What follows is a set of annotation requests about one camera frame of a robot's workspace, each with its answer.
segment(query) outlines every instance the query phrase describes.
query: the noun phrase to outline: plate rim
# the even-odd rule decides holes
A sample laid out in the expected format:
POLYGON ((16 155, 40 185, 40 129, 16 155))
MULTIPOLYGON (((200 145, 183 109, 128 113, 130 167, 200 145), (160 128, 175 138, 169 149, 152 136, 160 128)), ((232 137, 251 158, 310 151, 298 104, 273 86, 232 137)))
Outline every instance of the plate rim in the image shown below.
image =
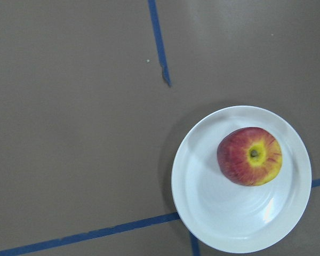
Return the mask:
POLYGON ((236 105, 236 106, 230 106, 230 107, 226 107, 226 108, 222 108, 222 109, 218 109, 210 114, 208 114, 207 116, 205 116, 204 118, 202 118, 200 121, 198 121, 190 130, 189 132, 185 135, 185 137, 183 138, 183 140, 180 143, 180 146, 178 147, 178 150, 175 154, 174 160, 173 160, 173 165, 172 165, 172 173, 171 173, 171 189, 172 189, 172 197, 173 197, 173 201, 174 201, 174 205, 175 208, 178 212, 178 215, 180 217, 180 219, 182 220, 182 222, 184 223, 184 225, 188 228, 188 230, 194 235, 196 236, 200 241, 202 241, 203 243, 207 244, 208 246, 220 250, 220 251, 224 251, 224 252, 229 252, 229 253, 251 253, 251 252, 256 252, 256 251, 260 251, 260 250, 264 250, 274 244, 276 244, 277 242, 279 242, 280 240, 282 240, 287 234, 289 234, 291 232, 291 230, 297 225, 297 223, 300 221, 303 213, 306 210, 309 198, 310 198, 310 192, 311 192, 311 183, 312 183, 312 167, 311 167, 311 160, 308 154, 308 150, 306 148, 305 143, 303 142, 301 136, 297 133, 297 131, 293 128, 293 126, 287 122, 285 119, 283 119, 282 117, 280 117, 278 114, 268 110, 268 109, 264 109, 261 107, 257 107, 257 106, 250 106, 250 105, 236 105), (200 125, 200 123, 204 122, 205 120, 207 120, 208 118, 210 118, 212 115, 216 115, 218 112, 221 111, 227 111, 229 109, 235 109, 235 108, 239 108, 239 109, 257 109, 260 111, 264 111, 267 112, 268 114, 271 114, 273 116, 275 116, 276 118, 280 119, 281 122, 285 123, 287 126, 289 126, 289 128, 291 129, 291 131, 293 131, 294 135, 297 137, 297 139, 299 140, 300 144, 302 145, 302 149, 303 149, 303 154, 304 156, 307 157, 308 160, 308 166, 306 166, 307 169, 307 173, 308 173, 308 177, 306 179, 304 179, 304 184, 308 185, 308 191, 306 191, 306 196, 304 197, 304 201, 303 201, 303 205, 300 208, 301 210, 298 212, 298 218, 293 219, 293 221, 291 221, 291 226, 286 230, 286 232, 283 232, 283 235, 280 235, 280 238, 277 239, 276 241, 273 241, 272 243, 270 243, 269 245, 265 245, 265 246, 258 246, 260 248, 256 248, 256 249, 252 249, 252 250, 228 250, 225 248, 218 248, 216 246, 214 246, 211 243, 207 243, 206 241, 204 241, 204 239, 202 239, 201 237, 196 235, 196 232, 194 230, 191 229, 190 224, 187 223, 186 218, 183 218, 182 214, 180 213, 180 209, 178 208, 178 202, 176 202, 176 196, 175 196, 175 184, 173 183, 173 176, 174 176, 174 172, 175 172, 175 166, 176 163, 178 161, 178 154, 179 151, 181 150, 181 148, 183 147, 183 145, 185 144, 186 140, 188 140, 189 136, 191 133, 193 133, 193 131, 195 130, 196 127, 198 127, 200 125))

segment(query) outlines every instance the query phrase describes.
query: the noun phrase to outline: apple stem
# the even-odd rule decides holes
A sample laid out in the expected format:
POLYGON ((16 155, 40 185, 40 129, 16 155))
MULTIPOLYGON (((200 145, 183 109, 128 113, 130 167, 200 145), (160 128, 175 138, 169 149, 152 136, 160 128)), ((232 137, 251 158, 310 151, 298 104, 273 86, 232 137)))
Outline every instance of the apple stem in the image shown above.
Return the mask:
POLYGON ((257 150, 252 150, 251 153, 250 153, 251 157, 257 157, 258 156, 258 152, 257 150))

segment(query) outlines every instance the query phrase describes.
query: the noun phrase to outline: tabletop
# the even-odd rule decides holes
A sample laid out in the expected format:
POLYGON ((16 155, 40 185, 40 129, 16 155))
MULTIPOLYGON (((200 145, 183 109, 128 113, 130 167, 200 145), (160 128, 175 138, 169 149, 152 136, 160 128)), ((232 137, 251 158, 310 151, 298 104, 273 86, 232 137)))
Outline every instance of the tabletop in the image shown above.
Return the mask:
POLYGON ((313 176, 248 255, 320 255, 320 1, 0 1, 0 255, 232 255, 182 223, 171 171, 236 105, 287 120, 313 176))

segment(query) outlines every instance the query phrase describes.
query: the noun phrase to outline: dish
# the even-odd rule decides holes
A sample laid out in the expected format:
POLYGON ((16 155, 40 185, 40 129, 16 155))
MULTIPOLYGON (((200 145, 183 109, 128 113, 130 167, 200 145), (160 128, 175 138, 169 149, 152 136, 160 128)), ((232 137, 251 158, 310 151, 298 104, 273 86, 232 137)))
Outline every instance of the dish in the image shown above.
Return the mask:
POLYGON ((199 121, 185 136, 172 168, 172 194, 186 227, 220 251, 248 253, 285 237, 300 220, 311 190, 311 164, 294 128, 259 107, 233 106, 199 121), (256 126, 279 142, 278 176, 257 187, 229 181, 220 171, 217 147, 236 129, 256 126))

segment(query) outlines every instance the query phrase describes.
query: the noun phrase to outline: apple skin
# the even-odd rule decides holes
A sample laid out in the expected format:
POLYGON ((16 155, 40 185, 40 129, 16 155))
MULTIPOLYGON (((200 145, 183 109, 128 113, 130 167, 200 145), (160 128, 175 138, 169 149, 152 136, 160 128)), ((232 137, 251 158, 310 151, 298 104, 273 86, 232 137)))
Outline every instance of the apple skin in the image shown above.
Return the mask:
POLYGON ((241 128, 226 136, 218 145, 217 159, 222 173, 244 186, 270 182, 282 166, 278 141, 259 127, 241 128))

